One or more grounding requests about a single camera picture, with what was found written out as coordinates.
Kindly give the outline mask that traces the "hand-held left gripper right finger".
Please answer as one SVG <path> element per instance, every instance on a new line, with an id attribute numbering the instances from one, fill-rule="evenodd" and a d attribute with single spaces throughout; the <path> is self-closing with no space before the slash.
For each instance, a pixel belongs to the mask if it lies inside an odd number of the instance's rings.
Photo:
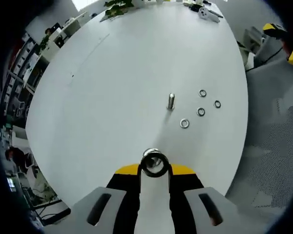
<path id="1" fill-rule="evenodd" d="M 238 208 L 191 168 L 169 165 L 169 208 L 177 234 L 263 234 L 264 223 Z"/>

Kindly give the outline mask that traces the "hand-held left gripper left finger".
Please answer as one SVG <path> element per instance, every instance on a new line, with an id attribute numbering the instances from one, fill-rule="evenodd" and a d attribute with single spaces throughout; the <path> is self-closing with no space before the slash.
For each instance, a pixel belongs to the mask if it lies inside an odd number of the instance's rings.
<path id="1" fill-rule="evenodd" d="M 132 234 L 140 208 L 141 166 L 118 169 L 105 187 L 98 187 L 75 203 L 47 234 Z"/>

